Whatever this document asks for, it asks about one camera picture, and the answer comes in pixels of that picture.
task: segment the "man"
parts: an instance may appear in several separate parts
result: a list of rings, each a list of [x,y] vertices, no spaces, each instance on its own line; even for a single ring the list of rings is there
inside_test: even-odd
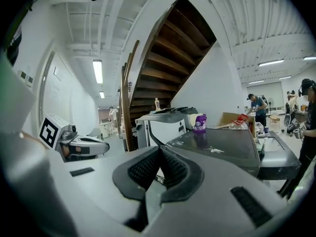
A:
[[[299,161],[302,166],[297,173],[295,179],[288,180],[284,184],[284,192],[288,194],[290,199],[295,188],[299,185],[306,170],[316,155],[316,82],[309,79],[302,80],[302,95],[309,101],[307,109],[307,119],[305,121],[306,130],[303,131],[304,140],[300,151]]]
[[[114,109],[112,106],[110,107],[110,116],[113,116],[113,127],[117,128],[117,113],[119,111],[117,109]]]
[[[298,95],[295,94],[294,90],[287,97],[288,103],[290,105],[291,120],[295,118],[295,111],[298,108],[297,97]]]
[[[268,108],[269,104],[268,104],[268,101],[267,101],[267,99],[266,99],[266,97],[265,97],[264,95],[262,95],[261,98],[262,98],[263,101],[266,103],[266,114],[268,114],[268,113],[269,113],[269,108]]]
[[[249,94],[248,100],[251,100],[251,109],[248,111],[247,115],[250,114],[252,111],[255,111],[256,122],[260,122],[264,127],[266,127],[266,103],[261,97],[255,96],[254,94]]]

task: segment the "black rubber pad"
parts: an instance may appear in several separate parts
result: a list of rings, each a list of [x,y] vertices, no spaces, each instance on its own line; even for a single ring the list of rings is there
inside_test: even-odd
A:
[[[231,193],[251,218],[256,227],[269,221],[271,214],[244,187],[235,187]]]
[[[92,171],[94,171],[93,168],[83,168],[83,169],[78,169],[74,171],[69,171],[69,173],[71,174],[71,176],[75,177],[75,176],[80,176],[86,173],[90,173]]]

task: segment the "wooden staircase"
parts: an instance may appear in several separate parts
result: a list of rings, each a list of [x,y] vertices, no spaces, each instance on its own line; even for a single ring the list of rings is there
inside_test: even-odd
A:
[[[194,72],[216,38],[188,0],[177,0],[149,45],[138,76],[130,107],[130,120],[168,107],[182,85]]]

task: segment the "worktable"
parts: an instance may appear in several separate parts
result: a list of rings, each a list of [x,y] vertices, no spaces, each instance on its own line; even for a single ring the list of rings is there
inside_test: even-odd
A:
[[[295,111],[295,118],[299,123],[305,122],[307,118],[307,112]]]
[[[189,131],[167,144],[227,160],[260,180],[294,179],[301,166],[295,154],[273,131],[267,137],[264,155],[258,154],[248,130],[207,129],[202,134]]]

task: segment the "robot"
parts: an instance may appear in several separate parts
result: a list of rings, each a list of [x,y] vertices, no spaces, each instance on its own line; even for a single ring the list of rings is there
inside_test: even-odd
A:
[[[55,114],[47,114],[43,119],[39,139],[47,148],[58,151],[64,162],[96,158],[110,149],[102,140],[78,135],[75,125]]]

